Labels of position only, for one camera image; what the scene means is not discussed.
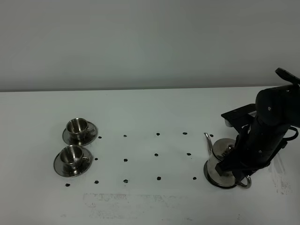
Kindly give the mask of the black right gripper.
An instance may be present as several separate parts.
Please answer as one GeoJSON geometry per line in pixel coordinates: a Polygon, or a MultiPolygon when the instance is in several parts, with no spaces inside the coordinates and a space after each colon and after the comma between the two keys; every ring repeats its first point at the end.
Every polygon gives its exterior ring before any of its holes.
{"type": "Polygon", "coordinates": [[[252,127],[238,142],[236,149],[215,166],[216,172],[224,176],[233,172],[235,184],[249,186],[249,175],[269,165],[282,148],[286,127],[252,127]]]}

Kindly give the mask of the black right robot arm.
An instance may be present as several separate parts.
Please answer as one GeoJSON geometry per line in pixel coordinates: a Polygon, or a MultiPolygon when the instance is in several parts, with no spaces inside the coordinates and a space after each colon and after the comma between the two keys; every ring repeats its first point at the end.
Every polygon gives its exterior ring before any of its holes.
{"type": "Polygon", "coordinates": [[[232,175],[233,185],[244,184],[256,171],[267,167],[300,127],[300,80],[277,68],[276,74],[289,85],[260,91],[254,104],[225,112],[221,116],[238,132],[234,147],[214,166],[219,178],[232,175]]]}

